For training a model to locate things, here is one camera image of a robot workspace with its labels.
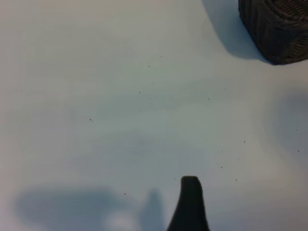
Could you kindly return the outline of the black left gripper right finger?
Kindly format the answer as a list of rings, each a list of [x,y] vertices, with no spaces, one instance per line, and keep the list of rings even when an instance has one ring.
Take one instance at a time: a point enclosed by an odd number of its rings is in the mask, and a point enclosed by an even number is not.
[[[193,230],[209,231],[206,218],[202,185],[197,177],[193,177]]]

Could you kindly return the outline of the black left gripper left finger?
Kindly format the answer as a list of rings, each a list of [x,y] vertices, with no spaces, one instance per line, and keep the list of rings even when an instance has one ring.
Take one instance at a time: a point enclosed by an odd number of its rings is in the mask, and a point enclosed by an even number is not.
[[[181,178],[180,195],[176,209],[167,228],[168,231],[186,231],[188,218],[188,183],[189,176]]]

